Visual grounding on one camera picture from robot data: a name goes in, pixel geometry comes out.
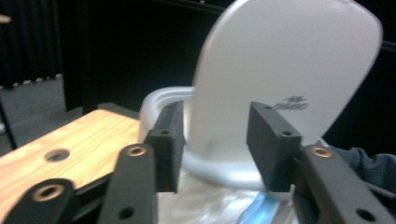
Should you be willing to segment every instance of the dark floor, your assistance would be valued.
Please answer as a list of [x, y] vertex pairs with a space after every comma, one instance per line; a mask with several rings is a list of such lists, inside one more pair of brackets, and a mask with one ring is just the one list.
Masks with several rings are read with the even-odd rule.
[[[82, 116], [82, 109], [66, 112], [63, 79], [61, 76], [16, 86], [13, 90], [0, 90], [11, 130], [18, 147], [50, 133]], [[100, 108], [137, 118], [137, 113], [114, 104], [101, 104]], [[11, 150], [7, 136], [0, 134], [0, 156]]]

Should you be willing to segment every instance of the black curtain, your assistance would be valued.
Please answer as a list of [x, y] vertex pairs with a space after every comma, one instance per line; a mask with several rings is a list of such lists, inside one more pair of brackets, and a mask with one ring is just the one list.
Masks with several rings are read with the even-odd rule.
[[0, 0], [0, 85], [55, 77], [61, 72], [54, 0]]

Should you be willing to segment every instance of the blue cloth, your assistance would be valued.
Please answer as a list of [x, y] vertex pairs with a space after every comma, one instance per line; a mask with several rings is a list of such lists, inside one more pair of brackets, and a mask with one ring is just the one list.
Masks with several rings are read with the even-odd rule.
[[391, 154], [377, 154], [369, 158], [363, 149], [353, 147], [343, 150], [332, 147], [358, 177], [370, 184], [396, 193], [396, 156]]

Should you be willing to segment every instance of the wooden board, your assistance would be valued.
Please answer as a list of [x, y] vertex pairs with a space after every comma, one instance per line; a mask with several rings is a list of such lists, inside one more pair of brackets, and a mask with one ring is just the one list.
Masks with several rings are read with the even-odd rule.
[[[139, 122], [95, 110], [0, 158], [0, 223], [22, 194], [49, 178], [67, 178], [78, 189], [113, 171], [118, 153], [137, 141]], [[56, 149], [70, 154], [47, 161]]]

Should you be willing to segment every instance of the bolt hole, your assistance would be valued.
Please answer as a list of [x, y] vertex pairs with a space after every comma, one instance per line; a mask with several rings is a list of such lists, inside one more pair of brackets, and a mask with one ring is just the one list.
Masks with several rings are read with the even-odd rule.
[[44, 158], [46, 161], [63, 161], [69, 157], [70, 152], [66, 149], [54, 149], [49, 151]]
[[313, 153], [319, 157], [325, 157], [325, 158], [332, 156], [332, 153], [329, 150], [320, 147], [315, 147], [313, 149]]
[[45, 189], [43, 192], [41, 192], [40, 196], [42, 196], [42, 197], [48, 197], [48, 196], [50, 196], [51, 194], [53, 194], [53, 193], [55, 192], [55, 190], [56, 190], [55, 187], [52, 187], [52, 188], [49, 188], [49, 189]]
[[33, 200], [36, 202], [45, 202], [58, 197], [64, 192], [63, 185], [48, 185], [38, 189], [33, 195]]
[[134, 215], [134, 209], [132, 207], [125, 207], [119, 211], [119, 219], [127, 219]]
[[373, 216], [373, 214], [371, 214], [369, 211], [364, 210], [364, 209], [358, 209], [356, 210], [356, 213], [358, 213], [358, 215], [363, 218], [364, 220], [370, 221], [370, 222], [374, 222], [375, 221], [375, 217]]
[[146, 149], [143, 147], [133, 147], [127, 152], [128, 156], [141, 156], [146, 153]]

